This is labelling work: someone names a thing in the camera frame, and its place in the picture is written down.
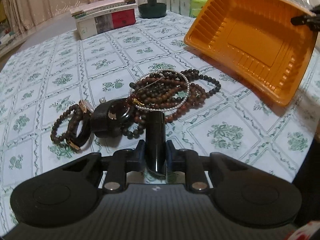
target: glass jar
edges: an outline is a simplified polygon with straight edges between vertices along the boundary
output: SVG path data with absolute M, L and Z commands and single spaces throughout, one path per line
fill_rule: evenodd
M 138 0 L 138 9 L 142 18 L 164 17 L 167 12 L 167 0 Z

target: watch face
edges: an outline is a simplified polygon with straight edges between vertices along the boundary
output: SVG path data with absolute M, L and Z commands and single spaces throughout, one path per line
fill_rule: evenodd
M 111 120 L 120 120 L 126 118 L 129 111 L 130 107 L 127 105 L 126 98 L 115 100 L 109 108 L 108 117 Z
M 87 100 L 81 99 L 81 100 L 79 101 L 79 106 L 81 107 L 81 109 L 82 109 L 82 111 L 83 111 L 84 113 L 86 113 L 87 111 L 89 111 L 89 112 L 92 114 L 93 111 L 94 111 L 93 106 L 92 106 L 92 105 L 89 103 L 89 101 L 87 101 Z

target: book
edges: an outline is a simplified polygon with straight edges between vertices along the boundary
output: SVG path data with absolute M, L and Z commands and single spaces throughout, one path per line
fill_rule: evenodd
M 133 4 L 135 3 L 135 0 L 102 0 L 95 3 L 86 4 L 83 6 L 79 6 L 77 8 L 73 8 L 70 10 L 70 14 L 72 17 L 78 17 L 81 14 L 84 13 L 93 13 L 100 10 L 105 10 L 108 8 L 113 8 L 116 6 L 122 6 L 126 4 Z
M 76 23 L 82 40 L 113 29 L 135 24 L 134 9 L 115 11 Z
M 136 3 L 127 4 L 127 5 L 117 6 L 117 7 L 114 7 L 114 8 L 109 8 L 109 9 L 101 10 L 101 11 L 98 11 L 98 12 L 90 13 L 90 14 L 87 14 L 87 15 L 81 17 L 81 18 L 77 18 L 76 19 L 76 23 L 88 20 L 88 19 L 93 18 L 93 17 L 97 17 L 97 16 L 101 16 L 101 15 L 104 15 L 104 14 L 108 14 L 108 13 L 119 12 L 119 11 L 124 11 L 124 10 L 129 10 L 129 9 L 136 9 L 137 6 L 138 5 Z

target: green tissue pack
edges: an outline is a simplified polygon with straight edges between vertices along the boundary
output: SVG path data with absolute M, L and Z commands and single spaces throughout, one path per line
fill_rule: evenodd
M 207 0 L 170 0 L 170 11 L 196 18 Z

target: table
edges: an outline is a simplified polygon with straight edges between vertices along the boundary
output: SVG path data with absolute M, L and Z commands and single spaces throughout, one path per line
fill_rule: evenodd
M 90 152 L 112 155 L 135 148 L 138 139 L 99 139 L 81 153 L 50 140 L 59 115 L 83 98 L 126 97 L 129 83 L 149 71 L 196 68 L 216 78 L 221 92 L 166 125 L 176 148 L 200 155 L 218 151 L 292 181 L 311 145 L 319 121 L 320 61 L 314 51 L 291 105 L 275 114 L 249 88 L 237 82 L 183 38 L 194 19 L 171 12 L 161 19 L 102 33 L 84 41 L 70 31 L 13 55 L 0 73 L 0 235 L 16 223 L 9 199 L 15 186 Z M 211 84 L 198 81 L 206 90 Z M 62 123 L 58 133 L 66 129 Z M 146 183 L 164 183 L 150 174 L 133 174 Z M 181 177 L 171 174 L 169 182 Z

